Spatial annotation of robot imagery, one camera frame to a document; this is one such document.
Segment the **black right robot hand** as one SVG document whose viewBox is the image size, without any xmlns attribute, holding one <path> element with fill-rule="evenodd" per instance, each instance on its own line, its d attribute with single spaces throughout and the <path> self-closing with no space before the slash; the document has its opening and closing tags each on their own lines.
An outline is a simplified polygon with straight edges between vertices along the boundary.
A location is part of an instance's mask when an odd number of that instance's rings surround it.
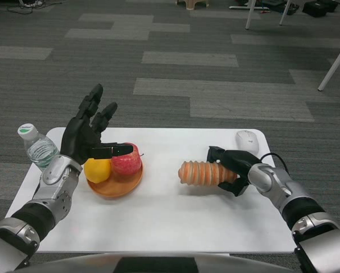
<svg viewBox="0 0 340 273">
<path fill-rule="evenodd" d="M 210 163 L 219 161 L 227 170 L 238 175 L 232 183 L 223 180 L 218 187 L 240 196 L 249 186 L 248 172 L 253 165 L 261 163 L 261 160 L 248 151 L 225 150 L 218 146 L 210 146 L 207 154 L 207 161 Z"/>
</svg>

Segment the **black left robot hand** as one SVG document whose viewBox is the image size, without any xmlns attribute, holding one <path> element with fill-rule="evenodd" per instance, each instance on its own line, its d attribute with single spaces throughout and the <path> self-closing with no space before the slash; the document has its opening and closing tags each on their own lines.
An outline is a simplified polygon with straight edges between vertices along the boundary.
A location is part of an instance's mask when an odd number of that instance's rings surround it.
<svg viewBox="0 0 340 273">
<path fill-rule="evenodd" d="M 101 133 L 107 128 L 117 110 L 117 103 L 112 102 L 101 112 L 98 111 L 103 86 L 97 84 L 82 100 L 79 110 L 73 117 L 62 137 L 60 153 L 84 164 L 88 159 L 111 159 L 130 154 L 134 151 L 131 144 L 103 143 Z"/>
</svg>

